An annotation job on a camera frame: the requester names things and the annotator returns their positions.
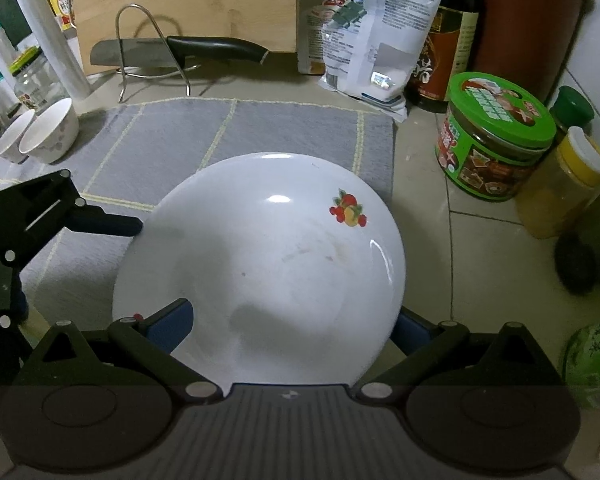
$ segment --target gray placemat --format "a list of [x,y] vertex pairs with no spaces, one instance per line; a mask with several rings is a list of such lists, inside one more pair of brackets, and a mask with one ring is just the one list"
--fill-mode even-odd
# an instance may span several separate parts
[[[392,193],[394,129],[383,114],[284,102],[178,98],[122,105],[80,117],[70,152],[52,165],[0,159],[0,186],[62,168],[89,203],[145,219],[175,186],[224,158],[257,152],[319,156]],[[49,322],[82,330],[111,322],[111,300],[128,238],[63,230],[22,272],[29,303]]]

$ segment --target green tin can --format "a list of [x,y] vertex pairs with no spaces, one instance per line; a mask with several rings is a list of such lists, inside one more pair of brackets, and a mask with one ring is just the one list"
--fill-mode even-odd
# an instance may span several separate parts
[[549,110],[518,85],[480,72],[453,76],[448,97],[436,145],[440,166],[466,192],[508,200],[552,145]]

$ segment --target green lid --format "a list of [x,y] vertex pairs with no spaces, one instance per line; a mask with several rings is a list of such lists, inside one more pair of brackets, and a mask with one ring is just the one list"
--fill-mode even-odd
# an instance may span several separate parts
[[555,122],[544,105],[506,79],[462,72],[449,82],[449,100],[473,124],[523,148],[546,148]]
[[22,69],[29,66],[38,56],[42,54],[42,49],[38,46],[30,46],[24,53],[11,63],[9,72],[11,75],[18,75]]
[[586,97],[570,86],[560,87],[558,98],[550,111],[565,130],[572,126],[582,128],[596,116]]

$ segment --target dark bottle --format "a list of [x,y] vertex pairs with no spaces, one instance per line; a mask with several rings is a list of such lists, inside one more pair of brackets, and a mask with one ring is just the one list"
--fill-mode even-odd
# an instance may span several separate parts
[[474,44],[478,0],[442,0],[420,53],[406,96],[420,108],[446,111],[451,76],[464,72]]

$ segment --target plate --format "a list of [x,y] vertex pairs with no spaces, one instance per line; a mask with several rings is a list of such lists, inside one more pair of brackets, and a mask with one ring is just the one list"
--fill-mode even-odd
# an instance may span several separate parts
[[405,259],[380,197],[307,155],[252,153],[175,187],[129,245],[113,318],[194,308],[172,355],[233,383],[353,384],[387,341]]

